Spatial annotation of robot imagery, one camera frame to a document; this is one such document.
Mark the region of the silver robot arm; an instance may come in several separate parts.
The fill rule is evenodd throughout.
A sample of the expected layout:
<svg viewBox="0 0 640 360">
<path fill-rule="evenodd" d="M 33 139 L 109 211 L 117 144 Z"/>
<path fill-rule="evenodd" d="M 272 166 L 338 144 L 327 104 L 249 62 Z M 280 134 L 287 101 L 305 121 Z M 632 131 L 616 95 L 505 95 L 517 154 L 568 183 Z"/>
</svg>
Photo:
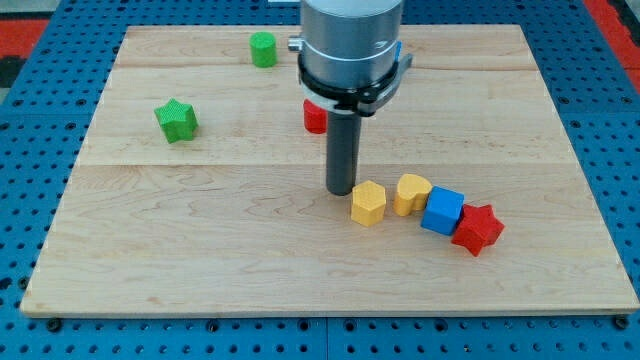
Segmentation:
<svg viewBox="0 0 640 360">
<path fill-rule="evenodd" d="M 298 54 L 303 93 L 336 114 L 371 117 L 400 86 L 412 56 L 400 56 L 402 0 L 302 0 Z"/>
</svg>

